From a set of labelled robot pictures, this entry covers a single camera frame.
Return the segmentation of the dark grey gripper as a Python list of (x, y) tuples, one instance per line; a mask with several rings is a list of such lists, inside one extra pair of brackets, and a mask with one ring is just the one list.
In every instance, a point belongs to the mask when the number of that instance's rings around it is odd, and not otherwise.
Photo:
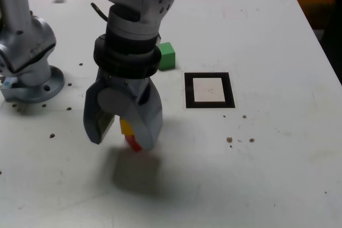
[(126, 120), (137, 144), (150, 150), (162, 128), (162, 104), (157, 88), (147, 78), (117, 77), (102, 68), (86, 91), (83, 124), (91, 142), (99, 145), (115, 115)]

